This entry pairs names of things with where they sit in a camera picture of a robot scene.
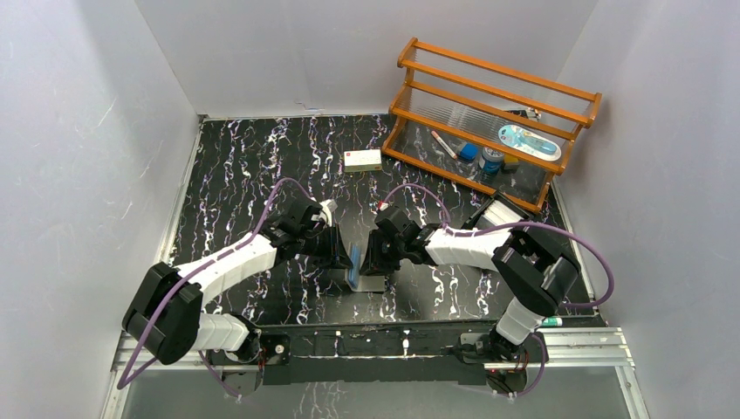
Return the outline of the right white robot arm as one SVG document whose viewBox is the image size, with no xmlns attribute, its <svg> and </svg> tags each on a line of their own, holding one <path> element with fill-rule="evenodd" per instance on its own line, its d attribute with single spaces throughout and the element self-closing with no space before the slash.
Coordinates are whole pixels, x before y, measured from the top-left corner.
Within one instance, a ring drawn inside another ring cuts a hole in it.
<svg viewBox="0 0 740 419">
<path fill-rule="evenodd" d="M 548 234 L 548 225 L 516 222 L 511 227 L 451 229 L 420 226 L 397 207 L 382 210 L 370 232 L 361 276 L 385 277 L 406 259 L 414 264 L 467 265 L 497 272 L 513 294 L 485 338 L 462 339 L 456 356 L 467 362 L 514 361 L 544 319 L 555 315 L 580 276 L 580 265 Z"/>
</svg>

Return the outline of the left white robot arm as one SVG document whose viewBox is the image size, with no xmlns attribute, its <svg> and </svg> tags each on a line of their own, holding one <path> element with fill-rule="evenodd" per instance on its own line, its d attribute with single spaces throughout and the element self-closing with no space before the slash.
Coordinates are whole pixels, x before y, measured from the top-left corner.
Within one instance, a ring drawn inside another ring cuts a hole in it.
<svg viewBox="0 0 740 419">
<path fill-rule="evenodd" d="M 124 314 L 123 330 L 164 365 L 191 350 L 256 361 L 263 352 L 262 330 L 238 313 L 208 314 L 203 308 L 245 279 L 296 256 L 320 268 L 353 268 L 333 220 L 336 208 L 333 199 L 301 197 L 284 214 L 268 218 L 250 241 L 179 266 L 152 265 Z"/>
</svg>

